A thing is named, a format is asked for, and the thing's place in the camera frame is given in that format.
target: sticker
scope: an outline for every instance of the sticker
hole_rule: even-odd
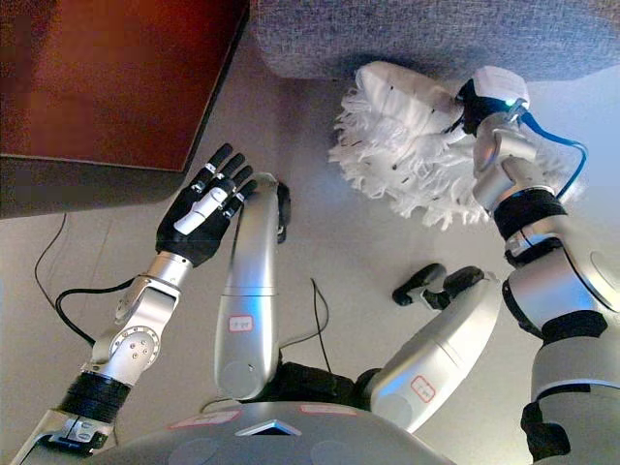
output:
[[[435,388],[428,383],[423,376],[416,376],[411,383],[411,389],[418,395],[418,397],[427,404],[433,397],[435,397]]]
[[[357,412],[351,407],[337,404],[304,404],[299,407],[303,414],[307,415],[347,415],[356,417]]]
[[[254,319],[250,315],[229,318],[230,332],[250,332],[254,329]]]
[[[207,424],[228,423],[241,415],[240,410],[227,410],[225,412],[211,412],[187,418],[179,423],[171,424],[168,429],[189,428],[192,426],[204,426]]]

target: gray sofa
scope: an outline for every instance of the gray sofa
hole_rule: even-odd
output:
[[[620,63],[620,0],[253,0],[251,21],[283,78],[377,59],[461,81],[483,65],[562,80]]]

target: floor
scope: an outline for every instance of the floor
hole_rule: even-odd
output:
[[[291,188],[293,222],[278,249],[280,339],[312,330],[314,277],[332,310],[325,347],[335,372],[356,377],[381,366],[433,314],[400,308],[394,287],[414,270],[441,262],[449,270],[475,264],[505,278],[503,243],[491,224],[428,229],[419,217],[391,213],[370,201],[328,164],[333,117],[347,82],[284,80],[265,68],[246,35],[208,123],[191,173],[229,141],[258,171]],[[533,110],[551,131],[586,142],[589,189],[569,209],[606,244],[620,267],[620,157],[615,144],[620,68],[572,82],[531,86]],[[41,274],[57,295],[70,287],[112,286],[143,271],[154,254],[157,225],[168,203],[69,215],[66,230]],[[89,356],[88,347],[55,318],[36,288],[33,265],[61,215],[0,222],[2,301],[2,463],[8,463],[44,411],[61,400]],[[217,256],[194,271],[163,339],[163,353],[141,377],[118,421],[121,443],[196,413],[217,395],[213,336],[232,235]],[[119,295],[76,296],[67,310],[87,332],[111,321]],[[520,331],[506,309],[471,375],[419,431],[431,447],[459,464],[525,464],[531,458],[519,429],[529,401],[531,362],[539,342]],[[285,358],[324,367],[318,341],[286,350]]]

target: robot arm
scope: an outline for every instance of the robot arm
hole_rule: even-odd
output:
[[[252,174],[249,166],[233,176],[245,159],[237,154],[229,160],[232,151],[221,147],[179,193],[157,231],[158,255],[134,279],[114,324],[97,339],[65,398],[47,411],[13,464],[52,463],[59,450],[69,461],[104,445],[130,390],[160,353],[184,278],[215,254],[231,218],[256,187],[253,180],[241,187]]]
[[[618,280],[535,164],[536,148],[518,125],[525,82],[486,67],[459,97],[463,127],[477,136],[474,195],[516,268],[502,286],[504,301],[543,341],[522,418],[530,451],[544,463],[618,463]],[[408,431],[428,419],[480,355],[497,318],[496,291],[489,277],[478,282],[405,344],[368,384],[372,412]]]
[[[215,381],[228,397],[255,398],[275,375],[279,348],[275,251],[278,182],[256,175],[258,188],[239,216],[215,336]]]
[[[521,426],[537,463],[618,463],[620,285],[533,163],[519,111],[480,118],[474,194],[516,268],[504,300],[543,341]]]

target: blue cable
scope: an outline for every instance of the blue cable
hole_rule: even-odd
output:
[[[529,111],[526,111],[523,114],[521,114],[521,121],[523,121],[532,131],[534,131],[539,136],[542,136],[543,138],[547,140],[551,140],[553,142],[566,145],[568,147],[576,148],[577,150],[581,152],[581,161],[579,162],[579,165],[577,166],[573,175],[569,178],[569,180],[566,182],[564,187],[560,189],[560,192],[556,196],[558,199],[562,199],[562,197],[571,188],[575,180],[579,177],[579,175],[583,171],[585,162],[588,159],[587,147],[583,145],[581,142],[578,142],[576,140],[564,139],[564,138],[555,136],[554,134],[548,133],[539,125],[539,123],[536,122],[536,119],[534,119],[534,116]]]

